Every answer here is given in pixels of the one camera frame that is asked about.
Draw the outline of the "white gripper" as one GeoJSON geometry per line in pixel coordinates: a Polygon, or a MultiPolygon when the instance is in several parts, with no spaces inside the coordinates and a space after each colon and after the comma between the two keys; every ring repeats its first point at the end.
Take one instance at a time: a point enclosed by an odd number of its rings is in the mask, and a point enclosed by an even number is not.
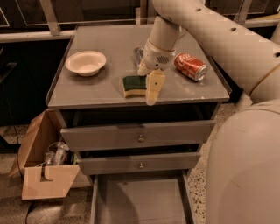
{"type": "Polygon", "coordinates": [[[159,93],[165,83],[165,70],[173,62],[176,56],[174,45],[157,46],[150,39],[146,41],[143,49],[143,58],[137,65],[136,73],[146,77],[146,103],[149,106],[157,102],[159,93]]]}

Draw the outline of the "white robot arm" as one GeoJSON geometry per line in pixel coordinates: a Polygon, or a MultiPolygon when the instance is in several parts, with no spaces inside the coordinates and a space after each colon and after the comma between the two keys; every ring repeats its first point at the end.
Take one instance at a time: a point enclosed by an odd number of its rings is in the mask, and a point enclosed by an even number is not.
{"type": "Polygon", "coordinates": [[[248,96],[212,143],[206,224],[280,224],[280,46],[199,0],[152,2],[145,68],[163,68],[157,58],[171,55],[186,29],[248,96]]]}

